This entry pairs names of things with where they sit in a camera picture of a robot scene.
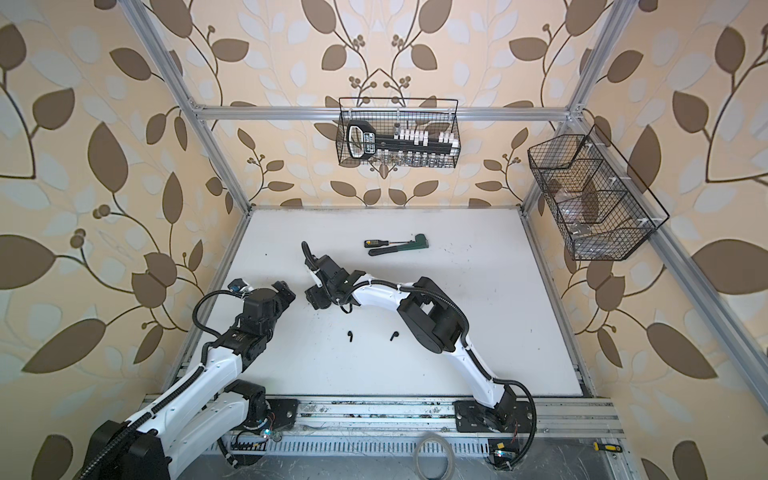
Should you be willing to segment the black tool set in basket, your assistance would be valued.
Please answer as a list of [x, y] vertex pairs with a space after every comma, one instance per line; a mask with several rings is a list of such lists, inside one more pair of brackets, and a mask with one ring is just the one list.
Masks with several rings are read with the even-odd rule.
[[433, 134], [401, 123], [387, 129], [352, 120], [343, 128], [340, 140], [352, 159], [396, 164], [445, 164], [457, 161], [461, 151], [460, 140], [452, 131]]

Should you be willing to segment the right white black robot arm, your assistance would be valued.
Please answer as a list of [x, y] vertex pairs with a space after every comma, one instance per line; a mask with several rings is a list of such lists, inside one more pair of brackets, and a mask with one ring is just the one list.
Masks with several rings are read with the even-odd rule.
[[412, 283], [395, 283], [361, 270], [349, 273], [330, 256], [315, 256], [307, 242], [301, 249], [314, 281], [305, 296], [314, 309], [335, 305], [346, 314], [362, 307], [397, 313], [415, 340], [428, 351], [447, 356], [469, 387], [474, 399], [469, 421], [483, 430], [535, 435], [538, 415], [530, 390], [492, 372], [469, 338], [467, 316], [432, 279], [423, 276]]

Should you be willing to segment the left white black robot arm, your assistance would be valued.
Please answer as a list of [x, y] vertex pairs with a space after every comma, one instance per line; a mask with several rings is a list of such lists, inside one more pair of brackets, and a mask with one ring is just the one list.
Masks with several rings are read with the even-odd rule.
[[91, 436], [82, 479], [176, 479], [233, 429], [268, 440], [295, 422], [297, 401], [270, 405], [264, 386], [241, 374], [266, 350], [280, 316], [295, 300], [284, 281], [253, 288], [236, 279], [223, 295], [242, 301], [233, 325], [212, 335], [198, 364], [168, 391], [118, 423], [107, 421]]

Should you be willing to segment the green handled tool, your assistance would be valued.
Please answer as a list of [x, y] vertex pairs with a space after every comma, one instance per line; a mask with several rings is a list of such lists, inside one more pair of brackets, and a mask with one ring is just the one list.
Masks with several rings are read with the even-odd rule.
[[385, 254], [397, 253], [402, 251], [422, 250], [429, 247], [427, 238], [424, 234], [417, 234], [412, 240], [405, 241], [405, 244], [387, 246], [382, 248], [367, 249], [369, 256], [380, 256]]

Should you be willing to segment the small yellow black screwdriver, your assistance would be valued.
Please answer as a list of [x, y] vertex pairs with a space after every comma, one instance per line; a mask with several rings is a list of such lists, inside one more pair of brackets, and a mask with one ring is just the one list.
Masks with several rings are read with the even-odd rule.
[[601, 443], [601, 442], [594, 442], [593, 447], [596, 451], [606, 451], [611, 453], [622, 453], [623, 447], [619, 444], [615, 443]]

